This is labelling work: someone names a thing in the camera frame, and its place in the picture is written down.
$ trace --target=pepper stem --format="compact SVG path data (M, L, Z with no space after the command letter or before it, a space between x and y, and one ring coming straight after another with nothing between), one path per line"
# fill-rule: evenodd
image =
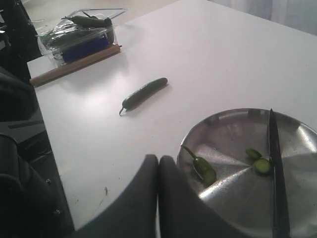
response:
M193 157L193 159L197 157L190 149L188 149L187 146L181 145L181 147L183 147L190 154L190 156Z
M122 107L122 109L120 110L120 112L119 112L119 116L121 115L121 112L123 111L123 109L124 109L124 107Z

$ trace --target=knife blade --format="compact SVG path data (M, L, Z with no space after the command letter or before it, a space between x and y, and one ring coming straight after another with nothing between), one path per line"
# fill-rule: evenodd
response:
M268 119L268 144L273 167L273 238L289 238L290 225L275 113L271 109Z

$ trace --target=stainless steel plate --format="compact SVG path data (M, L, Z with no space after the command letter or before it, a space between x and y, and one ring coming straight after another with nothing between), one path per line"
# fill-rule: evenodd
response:
M183 149L177 164L198 196L219 216L255 238L270 238L272 177L252 169L245 149L268 158L269 111L237 109L198 123L183 144L209 161L217 181L204 187L195 174L192 158ZM284 165L291 237L317 237L317 134L303 123L276 113Z

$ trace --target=wooden ruler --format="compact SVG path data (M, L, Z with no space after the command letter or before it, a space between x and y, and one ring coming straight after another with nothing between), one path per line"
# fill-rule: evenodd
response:
M74 61L72 63L67 63L65 65L52 69L46 73L43 73L37 77L31 78L30 84L32 84L34 87L39 87L45 83L58 79L66 74L87 67L99 60L110 57L118 52L120 52L120 46L113 45L103 51L99 51L85 58Z

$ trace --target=black chair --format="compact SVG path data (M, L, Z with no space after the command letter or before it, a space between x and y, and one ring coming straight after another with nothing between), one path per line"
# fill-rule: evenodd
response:
M27 120L37 108L34 88L0 67L0 121Z

